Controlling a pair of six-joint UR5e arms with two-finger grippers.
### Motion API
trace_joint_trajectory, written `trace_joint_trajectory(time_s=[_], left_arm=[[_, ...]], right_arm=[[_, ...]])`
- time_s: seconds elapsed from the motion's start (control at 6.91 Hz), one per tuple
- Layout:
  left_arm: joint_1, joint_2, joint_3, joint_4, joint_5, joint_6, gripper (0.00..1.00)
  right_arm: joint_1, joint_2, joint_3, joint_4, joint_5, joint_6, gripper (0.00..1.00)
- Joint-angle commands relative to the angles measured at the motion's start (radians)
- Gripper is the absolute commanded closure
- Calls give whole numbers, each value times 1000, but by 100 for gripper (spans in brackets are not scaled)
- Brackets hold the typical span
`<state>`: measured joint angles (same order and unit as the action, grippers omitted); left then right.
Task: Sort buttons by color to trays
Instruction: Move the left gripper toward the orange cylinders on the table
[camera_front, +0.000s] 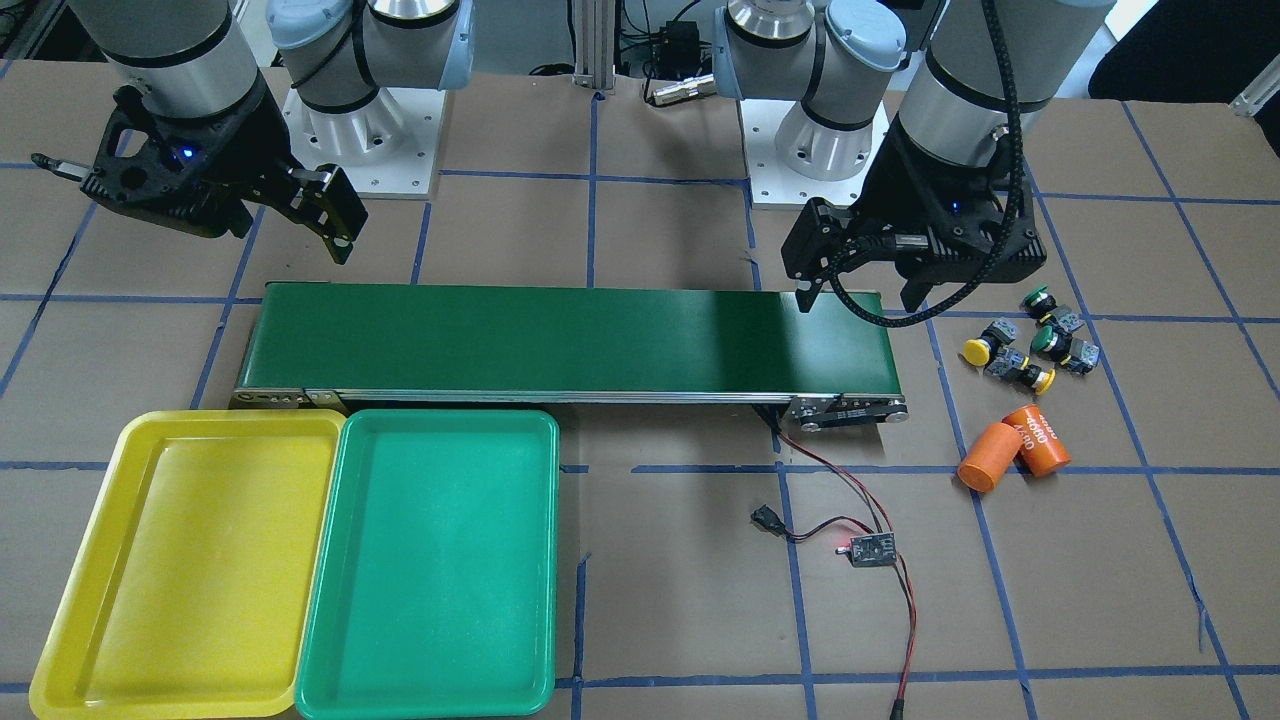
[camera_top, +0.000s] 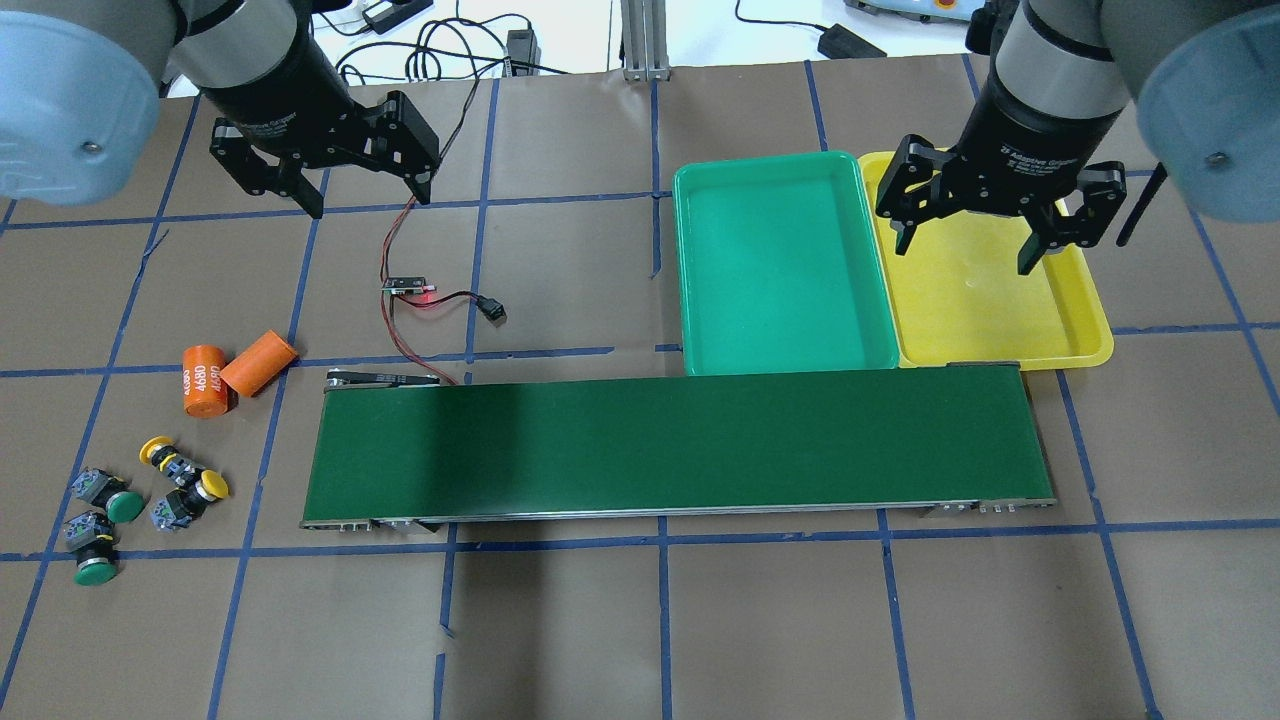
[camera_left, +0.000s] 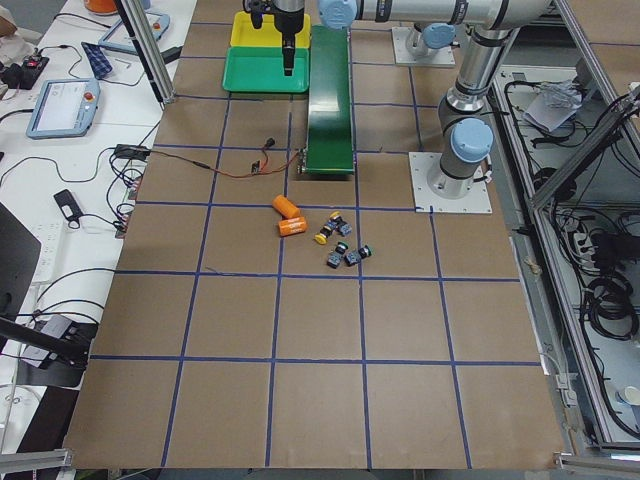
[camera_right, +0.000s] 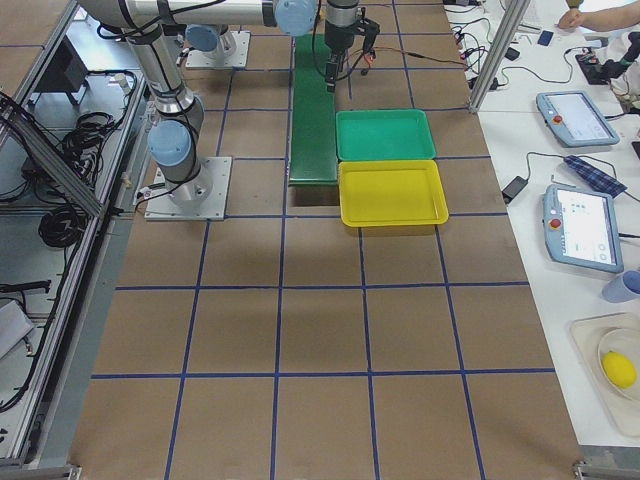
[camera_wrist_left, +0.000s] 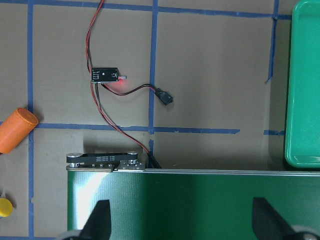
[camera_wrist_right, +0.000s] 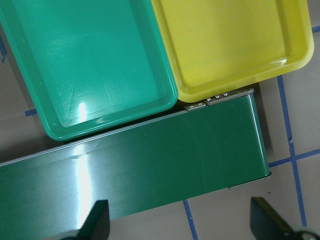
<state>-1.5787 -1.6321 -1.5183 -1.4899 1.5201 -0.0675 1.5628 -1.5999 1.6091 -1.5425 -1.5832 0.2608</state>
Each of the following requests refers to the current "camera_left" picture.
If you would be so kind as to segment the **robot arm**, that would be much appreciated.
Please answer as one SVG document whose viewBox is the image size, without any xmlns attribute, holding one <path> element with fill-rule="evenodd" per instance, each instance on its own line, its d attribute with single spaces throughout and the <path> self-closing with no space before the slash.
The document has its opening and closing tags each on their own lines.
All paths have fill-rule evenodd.
<svg viewBox="0 0 640 480">
<path fill-rule="evenodd" d="M 263 17 L 271 15 L 274 18 L 276 30 L 281 34 L 283 69 L 286 76 L 294 72 L 294 51 L 296 35 L 302 31 L 305 19 L 304 1 L 243 1 L 243 10 L 250 15 L 254 29 L 262 28 Z M 346 29 L 361 18 L 364 2 L 356 1 L 319 1 L 318 13 L 322 17 L 325 27 L 334 30 Z M 414 58 L 426 58 L 436 54 L 439 50 L 448 48 L 456 37 L 456 28 L 452 21 L 449 23 L 414 23 L 405 38 L 406 50 Z M 348 64 L 348 47 L 338 48 L 336 54 L 321 62 L 319 54 L 313 54 L 310 64 L 311 73 L 331 74 L 337 78 L 341 67 Z"/>
<path fill-rule="evenodd" d="M 356 20 L 385 23 L 466 24 L 473 32 L 455 84 L 439 107 L 442 122 L 470 117 L 484 98 L 519 29 L 538 19 L 547 1 L 320 1 L 321 22 L 332 29 L 349 28 Z"/>
</svg>

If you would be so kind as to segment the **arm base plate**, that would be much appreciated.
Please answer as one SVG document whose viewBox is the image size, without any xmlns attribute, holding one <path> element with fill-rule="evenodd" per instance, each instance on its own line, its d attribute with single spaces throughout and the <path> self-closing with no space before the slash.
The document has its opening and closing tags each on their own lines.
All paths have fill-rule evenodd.
<svg viewBox="0 0 640 480">
<path fill-rule="evenodd" d="M 455 58 L 451 44 L 455 39 L 455 27 L 446 23 L 393 27 L 395 64 L 409 67 L 453 68 Z"/>
<path fill-rule="evenodd" d="M 492 207 L 482 167 L 478 165 L 471 178 L 453 179 L 441 170 L 440 158 L 441 153 L 438 152 L 409 153 L 415 211 L 491 214 Z"/>
</svg>

